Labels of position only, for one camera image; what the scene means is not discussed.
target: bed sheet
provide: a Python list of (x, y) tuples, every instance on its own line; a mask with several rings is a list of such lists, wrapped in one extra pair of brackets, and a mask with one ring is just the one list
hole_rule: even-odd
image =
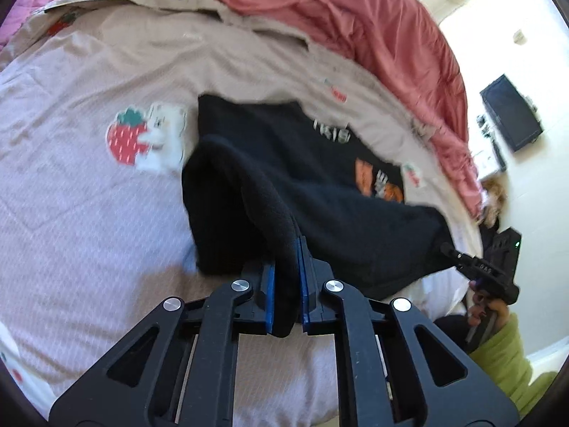
[[(220, 0), (245, 15), (264, 15), (376, 75), (423, 123), (440, 165), (473, 217), (481, 188), (467, 146), (467, 101), (459, 66), (417, 0)], [(23, 12), (9, 24), (13, 30)]]
[[(15, 379), (30, 389), (38, 378), (52, 391), (35, 400), (61, 395), (167, 296), (199, 299), (228, 280), (196, 271), (179, 169), (143, 171), (130, 159), (143, 152), (141, 117), (158, 103), (183, 111), (186, 156), (205, 91), (232, 101), (297, 99), (319, 122), (349, 122), (381, 158), (414, 170), (405, 174), (407, 201), (439, 208), (457, 248), (480, 254), (477, 227), (428, 137), (365, 69), (216, 0), (125, 1), (136, 4), (59, 0), (0, 53), (0, 322), (13, 340), (6, 356)], [(216, 11), (223, 23), (196, 9)], [(399, 295), (434, 319), (466, 289), (451, 269)], [(330, 336), (298, 328), (286, 339), (244, 336), (234, 425), (308, 427), (330, 418), (334, 361)]]

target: black handheld device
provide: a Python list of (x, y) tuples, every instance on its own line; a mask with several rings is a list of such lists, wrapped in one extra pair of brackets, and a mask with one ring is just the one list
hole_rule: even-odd
[[(441, 246), (443, 254), (453, 259), (456, 269), (471, 281), (476, 281), (476, 288), (484, 296), (486, 302), (499, 298), (512, 305), (517, 302), (520, 288), (514, 283), (522, 236), (513, 228), (497, 234), (491, 247), (486, 252), (488, 259), (471, 257), (456, 251), (450, 244)], [(467, 352), (472, 352), (487, 341), (496, 324), (497, 313), (489, 308), (482, 322), (473, 327), (467, 336)]]

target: pink quilt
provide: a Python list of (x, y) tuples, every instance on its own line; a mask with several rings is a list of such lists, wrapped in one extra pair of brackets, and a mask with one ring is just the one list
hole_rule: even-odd
[[(5, 42), (30, 11), (49, 0), (18, 0), (0, 28)], [(416, 0), (220, 0), (308, 33), (375, 74), (422, 122), (443, 171), (471, 215), (480, 212), (477, 171), (468, 150), (467, 100), (454, 55)]]

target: green sleeve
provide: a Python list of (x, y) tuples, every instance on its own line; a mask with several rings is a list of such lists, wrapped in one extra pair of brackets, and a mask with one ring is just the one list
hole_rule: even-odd
[(530, 384), (532, 369), (523, 355), (518, 317), (510, 321), (470, 357), (516, 404), (521, 416), (527, 415), (553, 382), (554, 372), (540, 375)]

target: pink bedsheet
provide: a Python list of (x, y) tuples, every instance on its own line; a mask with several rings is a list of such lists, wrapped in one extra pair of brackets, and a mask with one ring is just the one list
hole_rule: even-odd
[[(48, 0), (18, 0), (0, 28), (10, 36)], [(477, 171), (468, 150), (467, 100), (460, 69), (439, 28), (416, 0), (220, 0), (234, 11), (264, 15), (308, 33), (375, 74), (421, 121), (445, 174), (471, 215), (480, 212)]]

